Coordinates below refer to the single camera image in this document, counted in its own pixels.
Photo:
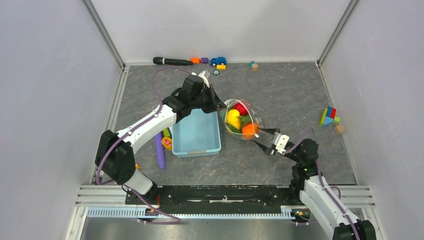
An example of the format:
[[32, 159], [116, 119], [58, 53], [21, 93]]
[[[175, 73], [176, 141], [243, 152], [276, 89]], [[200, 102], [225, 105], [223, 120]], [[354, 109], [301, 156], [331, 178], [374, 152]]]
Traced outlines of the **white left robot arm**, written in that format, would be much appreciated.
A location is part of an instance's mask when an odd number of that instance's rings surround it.
[[209, 75], [205, 70], [192, 72], [151, 113], [118, 132], [106, 130], [100, 137], [95, 159], [96, 183], [101, 185], [100, 173], [104, 172], [116, 184], [138, 192], [145, 204], [153, 203], [157, 190], [153, 181], [136, 169], [135, 154], [147, 141], [189, 116], [194, 109], [210, 114], [226, 108], [209, 83]]

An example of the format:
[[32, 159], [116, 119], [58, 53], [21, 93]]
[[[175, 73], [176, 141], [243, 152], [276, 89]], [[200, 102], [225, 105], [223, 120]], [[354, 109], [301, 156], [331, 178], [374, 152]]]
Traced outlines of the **clear dotted zip top bag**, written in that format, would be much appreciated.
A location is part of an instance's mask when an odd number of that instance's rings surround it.
[[259, 127], [264, 120], [259, 112], [244, 99], [224, 101], [226, 108], [220, 111], [225, 130], [234, 138], [249, 141], [260, 137]]

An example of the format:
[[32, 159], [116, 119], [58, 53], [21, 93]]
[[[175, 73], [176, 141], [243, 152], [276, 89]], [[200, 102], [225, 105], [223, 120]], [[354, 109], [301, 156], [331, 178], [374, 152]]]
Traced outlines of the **orange toy fruit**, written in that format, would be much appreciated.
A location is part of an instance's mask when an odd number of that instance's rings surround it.
[[255, 122], [251, 122], [251, 123], [246, 124], [241, 129], [242, 137], [245, 140], [251, 140], [252, 138], [257, 137], [261, 132], [259, 127], [260, 127], [260, 125], [258, 123], [255, 123]]

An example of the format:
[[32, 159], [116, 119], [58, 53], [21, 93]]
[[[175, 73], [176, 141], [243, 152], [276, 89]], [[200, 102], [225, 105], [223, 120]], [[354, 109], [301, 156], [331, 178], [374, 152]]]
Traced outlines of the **green toy cucumber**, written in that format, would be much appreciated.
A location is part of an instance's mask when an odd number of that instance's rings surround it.
[[250, 115], [240, 116], [240, 128], [242, 129], [244, 126], [252, 123], [252, 118]]

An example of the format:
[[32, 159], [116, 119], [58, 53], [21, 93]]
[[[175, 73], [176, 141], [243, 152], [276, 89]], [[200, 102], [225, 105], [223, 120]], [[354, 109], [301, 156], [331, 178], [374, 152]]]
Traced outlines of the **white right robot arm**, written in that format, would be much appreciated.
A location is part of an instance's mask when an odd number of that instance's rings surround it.
[[341, 201], [328, 185], [319, 165], [319, 144], [302, 136], [296, 143], [278, 128], [260, 128], [272, 136], [270, 145], [256, 144], [269, 156], [280, 154], [295, 162], [291, 168], [289, 199], [304, 204], [315, 216], [331, 240], [375, 240], [376, 229], [369, 220], [361, 220]]

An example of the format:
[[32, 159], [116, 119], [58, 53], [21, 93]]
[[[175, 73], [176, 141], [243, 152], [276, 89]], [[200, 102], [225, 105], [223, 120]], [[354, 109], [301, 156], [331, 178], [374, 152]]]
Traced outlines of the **yellow toy lemon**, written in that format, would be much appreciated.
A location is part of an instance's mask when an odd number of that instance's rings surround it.
[[240, 130], [241, 128], [241, 122], [240, 122], [240, 114], [237, 110], [231, 109], [228, 111], [226, 115], [226, 122], [230, 124], [232, 127], [234, 127], [237, 130]]

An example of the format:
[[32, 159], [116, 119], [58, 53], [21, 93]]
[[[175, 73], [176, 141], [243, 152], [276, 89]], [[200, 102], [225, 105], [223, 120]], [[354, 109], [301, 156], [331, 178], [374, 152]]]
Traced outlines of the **red toy apple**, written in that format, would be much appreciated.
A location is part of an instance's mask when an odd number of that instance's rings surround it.
[[240, 115], [240, 116], [247, 116], [247, 115], [249, 114], [249, 112], [248, 112], [248, 110], [246, 109], [246, 107], [245, 107], [242, 103], [240, 103], [240, 102], [236, 103], [236, 104], [233, 106], [233, 109], [234, 109], [234, 110], [237, 110], [237, 111], [239, 112], [239, 115]]

